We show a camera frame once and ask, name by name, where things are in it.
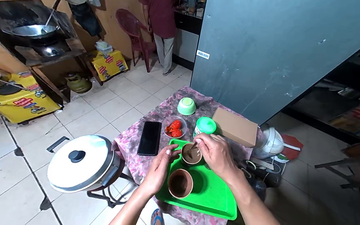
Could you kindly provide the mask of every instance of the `pink patterned tablecloth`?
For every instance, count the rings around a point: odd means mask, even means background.
[[[179,101],[184,98],[192,98],[197,106],[197,110],[194,114],[189,116],[181,115],[177,111],[177,105]],[[234,114],[241,116],[240,114],[226,108],[222,104],[214,101],[212,97],[206,97],[201,93],[195,91],[190,87],[183,87],[163,101],[159,106],[154,108],[151,112],[145,115],[143,118],[134,123],[127,130],[123,131],[119,136],[117,136],[113,142],[113,150],[120,150],[120,155],[123,156],[126,164],[130,170],[131,175],[137,183],[144,178],[148,168],[153,160],[152,156],[139,156],[137,155],[137,148],[140,142],[140,137],[145,121],[159,121],[162,122],[166,117],[171,115],[181,116],[187,122],[187,133],[181,138],[181,140],[192,141],[193,140],[193,131],[195,128],[196,121],[202,117],[207,116],[212,118],[216,109],[220,107],[227,111],[230,111]],[[260,129],[257,132],[257,140],[260,140],[263,136],[263,133]],[[247,148],[234,142],[230,139],[227,139],[227,142],[230,144],[233,156],[237,160],[249,159],[251,156],[252,148]],[[163,130],[161,131],[159,149],[167,146],[169,144],[170,138],[164,135]],[[222,225],[226,224],[227,220],[222,218],[217,218],[209,216],[203,213],[198,213],[188,209],[184,209],[178,206],[169,205],[164,202],[158,201],[153,197],[154,201],[157,202],[159,207],[165,213],[169,213],[174,218],[179,219],[180,221],[186,224],[195,224],[195,225]]]

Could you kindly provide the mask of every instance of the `hand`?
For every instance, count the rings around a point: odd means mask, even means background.
[[[144,181],[140,185],[140,188],[145,194],[152,197],[160,190],[166,179],[166,171],[169,162],[179,157],[180,150],[172,151],[172,149],[177,147],[178,145],[168,145],[155,156]]]
[[[202,152],[208,166],[224,182],[227,183],[242,172],[234,164],[229,146],[222,136],[208,136],[206,133],[201,133],[195,136],[194,141],[198,143],[197,147]]]

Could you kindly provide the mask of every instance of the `plastic bowl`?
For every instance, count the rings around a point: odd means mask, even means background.
[[[177,105],[177,111],[185,116],[193,114],[195,110],[195,102],[191,98],[182,98]]]
[[[165,128],[166,128],[167,126],[171,125],[172,122],[175,121],[175,120],[180,120],[180,121],[181,121],[180,130],[181,130],[182,135],[181,135],[180,137],[171,137],[171,136],[167,135],[166,132],[165,132]],[[186,121],[185,121],[183,118],[181,118],[180,116],[168,116],[168,117],[166,117],[166,119],[164,119],[163,122],[162,122],[162,130],[163,130],[163,133],[164,133],[167,137],[169,137],[170,139],[179,139],[179,138],[183,137],[183,136],[186,134],[186,132],[187,132],[187,123],[186,123]]]

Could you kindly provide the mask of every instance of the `red tomato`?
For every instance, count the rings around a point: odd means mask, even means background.
[[[180,137],[181,135],[181,130],[173,130],[172,132],[172,137]]]
[[[175,120],[175,121],[173,121],[171,127],[172,127],[172,129],[180,129],[180,127],[181,127],[181,122],[180,122],[180,120]]]

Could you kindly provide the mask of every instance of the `man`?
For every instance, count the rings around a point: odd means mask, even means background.
[[[139,0],[143,4],[146,23],[154,32],[156,50],[163,75],[170,73],[172,66],[173,40],[176,35],[173,0]]]
[[[244,173],[237,168],[230,156],[230,147],[223,137],[201,133],[195,136],[197,147],[205,162],[230,188],[240,209],[244,223],[248,225],[280,225],[272,213],[248,183]],[[148,200],[162,187],[166,179],[167,166],[172,157],[178,157],[180,150],[172,151],[178,145],[169,145],[155,156],[141,185],[133,192],[110,225],[134,225]],[[162,225],[163,217],[159,210],[154,211],[151,225]]]

